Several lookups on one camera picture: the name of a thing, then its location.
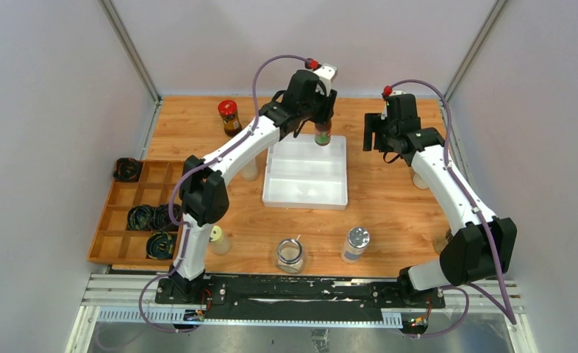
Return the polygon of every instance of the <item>silver lid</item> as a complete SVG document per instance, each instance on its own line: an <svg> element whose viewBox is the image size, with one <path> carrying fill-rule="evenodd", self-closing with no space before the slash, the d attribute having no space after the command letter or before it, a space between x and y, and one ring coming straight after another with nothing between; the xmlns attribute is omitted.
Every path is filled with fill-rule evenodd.
<svg viewBox="0 0 578 353"><path fill-rule="evenodd" d="M353 248L362 249L369 244L369 232L362 227L354 227L348 233L348 243Z"/></svg>
<svg viewBox="0 0 578 353"><path fill-rule="evenodd" d="M298 249L298 253L293 259L285 258L282 255L282 250L285 248L288 248L288 247L293 247L295 249ZM302 258L302 244L300 244L300 242L297 241L296 239L284 239L283 241L280 242L280 244L278 244L278 248L276 249L276 254L278 255L278 259L280 261L282 261L283 263L286 263L288 265L293 265L294 263L297 263L298 261L300 261L300 259Z"/></svg>

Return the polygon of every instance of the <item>white plastic tray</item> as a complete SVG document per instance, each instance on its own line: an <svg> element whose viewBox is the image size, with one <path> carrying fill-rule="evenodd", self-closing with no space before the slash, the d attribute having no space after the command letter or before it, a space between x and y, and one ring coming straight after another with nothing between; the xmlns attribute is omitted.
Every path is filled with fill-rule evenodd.
<svg viewBox="0 0 578 353"><path fill-rule="evenodd" d="M268 150L263 204L345 210L346 155L345 136L333 135L328 146L318 146L313 135L287 136Z"/></svg>

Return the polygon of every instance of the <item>black coiled cable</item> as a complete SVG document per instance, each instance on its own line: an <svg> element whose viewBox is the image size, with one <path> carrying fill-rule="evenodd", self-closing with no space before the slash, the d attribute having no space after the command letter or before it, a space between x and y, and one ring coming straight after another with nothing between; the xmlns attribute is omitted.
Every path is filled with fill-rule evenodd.
<svg viewBox="0 0 578 353"><path fill-rule="evenodd" d="M168 260L174 254L176 235L168 232L156 232L146 242L146 254L155 260Z"/></svg>
<svg viewBox="0 0 578 353"><path fill-rule="evenodd" d="M114 179L119 182L137 182L142 174L142 163L133 158L118 158L115 161Z"/></svg>
<svg viewBox="0 0 578 353"><path fill-rule="evenodd" d="M128 230L151 230L154 208L147 204L135 206L126 215Z"/></svg>
<svg viewBox="0 0 578 353"><path fill-rule="evenodd" d="M176 219L181 220L181 207L175 204L172 207L172 214L178 215ZM154 209L154 213L151 220L151 229L158 232L175 232L179 229L179 226L170 221L170 215L168 214L168 204L162 204Z"/></svg>

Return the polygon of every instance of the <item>metal floor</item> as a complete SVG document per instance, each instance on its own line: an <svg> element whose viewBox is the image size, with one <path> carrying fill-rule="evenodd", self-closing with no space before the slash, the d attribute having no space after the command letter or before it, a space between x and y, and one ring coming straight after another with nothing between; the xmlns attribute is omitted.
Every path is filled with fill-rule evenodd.
<svg viewBox="0 0 578 353"><path fill-rule="evenodd" d="M428 332L450 327L459 317L433 313ZM109 352L195 353L344 353L344 352L482 352L514 353L504 316L469 313L456 330L438 338L413 340L394 329L311 329L301 327L203 326L192 333L168 334L145 324L117 323L101 327L103 346L115 347L144 330L132 343ZM101 350L94 342L88 352Z"/></svg>

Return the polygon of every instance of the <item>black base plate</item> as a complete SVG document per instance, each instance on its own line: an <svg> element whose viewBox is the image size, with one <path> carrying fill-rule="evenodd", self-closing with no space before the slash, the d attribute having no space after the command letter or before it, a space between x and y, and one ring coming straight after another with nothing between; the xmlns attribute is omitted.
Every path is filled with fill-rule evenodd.
<svg viewBox="0 0 578 353"><path fill-rule="evenodd" d="M200 293L186 303L170 279L161 279L159 288L158 304L198 304L202 300ZM378 279L207 274L202 288L212 294L207 318L381 321L382 308L427 309L425 294L413 301L403 300L398 282ZM432 308L445 307L435 289L427 295Z"/></svg>

